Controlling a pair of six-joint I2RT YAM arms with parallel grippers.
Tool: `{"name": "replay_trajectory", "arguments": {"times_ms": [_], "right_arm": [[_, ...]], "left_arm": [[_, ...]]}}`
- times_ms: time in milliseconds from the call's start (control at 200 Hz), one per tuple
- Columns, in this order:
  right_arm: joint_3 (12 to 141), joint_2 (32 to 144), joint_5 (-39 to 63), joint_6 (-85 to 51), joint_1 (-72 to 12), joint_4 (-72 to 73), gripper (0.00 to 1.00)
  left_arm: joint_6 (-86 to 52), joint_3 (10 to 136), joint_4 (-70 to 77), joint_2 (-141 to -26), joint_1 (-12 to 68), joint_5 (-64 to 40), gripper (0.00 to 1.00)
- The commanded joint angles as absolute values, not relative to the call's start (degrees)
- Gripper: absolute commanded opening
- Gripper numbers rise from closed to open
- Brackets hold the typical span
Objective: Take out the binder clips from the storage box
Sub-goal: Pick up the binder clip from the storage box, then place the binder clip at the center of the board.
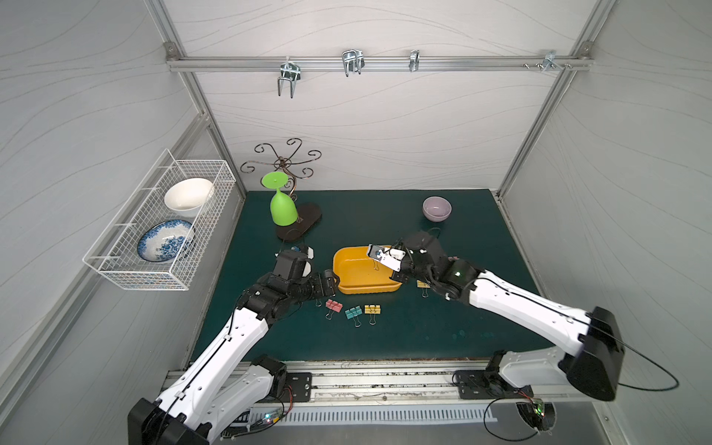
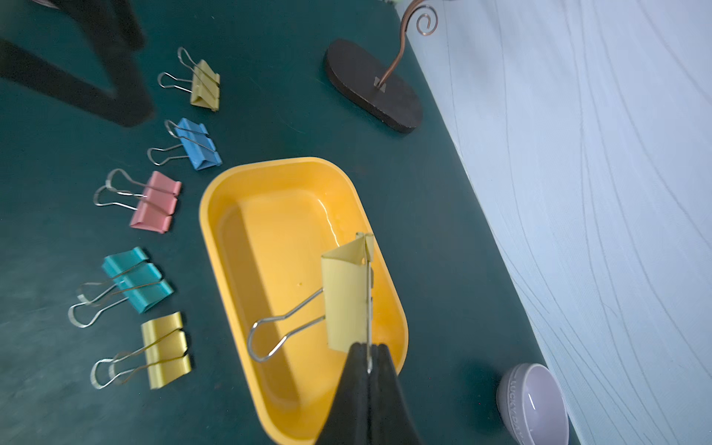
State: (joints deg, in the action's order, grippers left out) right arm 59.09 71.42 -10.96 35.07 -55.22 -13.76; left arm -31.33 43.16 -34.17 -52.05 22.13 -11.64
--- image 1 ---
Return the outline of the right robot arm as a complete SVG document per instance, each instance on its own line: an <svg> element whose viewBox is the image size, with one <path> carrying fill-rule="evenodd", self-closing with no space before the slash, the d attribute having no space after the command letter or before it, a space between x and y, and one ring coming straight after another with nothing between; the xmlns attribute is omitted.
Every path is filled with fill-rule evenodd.
<svg viewBox="0 0 712 445"><path fill-rule="evenodd" d="M394 281L418 280L445 300L495 313L547 339L548 349L505 352L496 360L497 375L510 386L569 384L592 399L615 400L625 347L611 311L584 311L528 292L446 254L439 239L426 232L378 248L372 256L391 269Z"/></svg>

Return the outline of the yellow binder clip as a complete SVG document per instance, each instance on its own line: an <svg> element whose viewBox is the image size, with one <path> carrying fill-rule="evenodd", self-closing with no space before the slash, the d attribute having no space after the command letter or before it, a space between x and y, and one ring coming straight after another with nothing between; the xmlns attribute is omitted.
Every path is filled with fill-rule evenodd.
<svg viewBox="0 0 712 445"><path fill-rule="evenodd" d="M421 290L421 297L423 299L427 299L429 296L429 290L431 289L430 284L423 281L417 281L416 285Z"/></svg>

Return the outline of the cream binder clip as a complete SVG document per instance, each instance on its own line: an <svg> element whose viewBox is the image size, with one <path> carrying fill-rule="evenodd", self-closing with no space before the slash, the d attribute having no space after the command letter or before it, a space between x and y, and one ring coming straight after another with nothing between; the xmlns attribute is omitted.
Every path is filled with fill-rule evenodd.
<svg viewBox="0 0 712 445"><path fill-rule="evenodd" d="M369 324L375 326L377 322L376 317L381 315L381 306L376 304L365 305L363 312L369 316Z"/></svg>

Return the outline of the teal binder clip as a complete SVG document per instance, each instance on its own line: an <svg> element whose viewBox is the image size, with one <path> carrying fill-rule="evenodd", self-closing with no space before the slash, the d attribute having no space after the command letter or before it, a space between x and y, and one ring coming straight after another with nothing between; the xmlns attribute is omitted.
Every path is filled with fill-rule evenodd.
<svg viewBox="0 0 712 445"><path fill-rule="evenodd" d="M351 320L354 323L354 326L356 328L359 328L362 326L362 322L360 320L360 316L363 314L363 309L361 306L354 306L348 310L345 311L345 316L348 320Z"/></svg>

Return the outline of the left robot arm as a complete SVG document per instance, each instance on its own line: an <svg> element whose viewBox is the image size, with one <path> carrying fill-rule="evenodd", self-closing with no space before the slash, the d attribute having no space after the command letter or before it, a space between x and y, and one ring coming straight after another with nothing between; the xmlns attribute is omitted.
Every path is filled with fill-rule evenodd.
<svg viewBox="0 0 712 445"><path fill-rule="evenodd" d="M131 444L213 444L239 415L286 385L286 367L263 356L233 384L246 354L293 305L333 298L339 280L313 268L305 245L279 252L272 272L245 289L224 328L176 382L156 400L140 399L127 417Z"/></svg>

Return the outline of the large pink binder clip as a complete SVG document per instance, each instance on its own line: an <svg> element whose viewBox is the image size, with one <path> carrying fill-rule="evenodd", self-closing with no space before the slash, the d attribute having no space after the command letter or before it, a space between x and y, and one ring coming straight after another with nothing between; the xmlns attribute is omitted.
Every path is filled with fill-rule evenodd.
<svg viewBox="0 0 712 445"><path fill-rule="evenodd" d="M325 306L328 309L326 320L331 320L335 313L340 313L343 309L343 305L335 300L328 300Z"/></svg>

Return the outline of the yellow plastic storage box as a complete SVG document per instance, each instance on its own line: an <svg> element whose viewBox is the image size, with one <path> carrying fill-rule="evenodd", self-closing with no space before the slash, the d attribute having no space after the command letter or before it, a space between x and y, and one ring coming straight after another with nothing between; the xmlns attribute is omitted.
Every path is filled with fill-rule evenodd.
<svg viewBox="0 0 712 445"><path fill-rule="evenodd" d="M391 293L402 283L391 280L391 269L367 255L367 246L338 250L333 258L333 272L339 277L339 291L346 295Z"/></svg>

